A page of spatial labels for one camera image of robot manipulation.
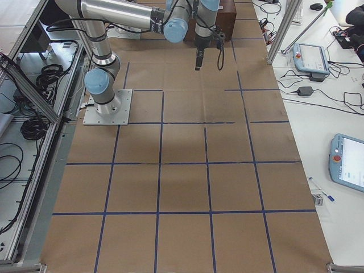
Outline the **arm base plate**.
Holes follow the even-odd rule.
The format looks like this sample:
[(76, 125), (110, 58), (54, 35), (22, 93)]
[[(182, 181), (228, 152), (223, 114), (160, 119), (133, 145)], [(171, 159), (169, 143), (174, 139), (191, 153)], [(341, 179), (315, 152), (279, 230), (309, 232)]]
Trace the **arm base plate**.
[(88, 100), (83, 125), (85, 126), (127, 126), (129, 124), (132, 89), (118, 89), (114, 99), (105, 105), (97, 104), (92, 95)]

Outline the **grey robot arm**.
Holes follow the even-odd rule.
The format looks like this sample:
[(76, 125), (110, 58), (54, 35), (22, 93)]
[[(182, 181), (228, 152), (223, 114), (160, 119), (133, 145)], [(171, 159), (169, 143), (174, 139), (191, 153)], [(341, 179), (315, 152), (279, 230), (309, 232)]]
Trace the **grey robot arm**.
[(218, 70), (225, 61), (225, 35), (216, 26), (219, 1), (167, 1), (166, 7), (148, 7), (133, 1), (56, 1), (57, 6), (72, 21), (82, 21), (81, 29), (92, 49), (94, 69), (84, 79), (86, 89), (94, 101), (95, 113), (100, 117), (112, 117), (122, 111), (126, 99), (113, 88), (120, 69), (120, 59), (112, 51), (107, 38), (107, 27), (112, 26), (130, 32), (161, 34), (171, 43), (182, 42), (188, 31), (190, 19), (195, 19), (196, 64), (202, 67), (205, 49), (213, 40), (217, 42)]

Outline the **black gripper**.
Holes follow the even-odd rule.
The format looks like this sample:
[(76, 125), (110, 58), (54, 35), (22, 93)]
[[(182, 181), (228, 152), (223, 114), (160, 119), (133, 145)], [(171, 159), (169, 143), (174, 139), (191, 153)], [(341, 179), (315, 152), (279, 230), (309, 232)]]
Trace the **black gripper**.
[(195, 70), (199, 71), (202, 67), (204, 59), (204, 49), (210, 47), (211, 43), (215, 41), (216, 48), (222, 50), (225, 42), (225, 33), (219, 26), (201, 26), (199, 24), (195, 27), (194, 43), (196, 49), (196, 62)]

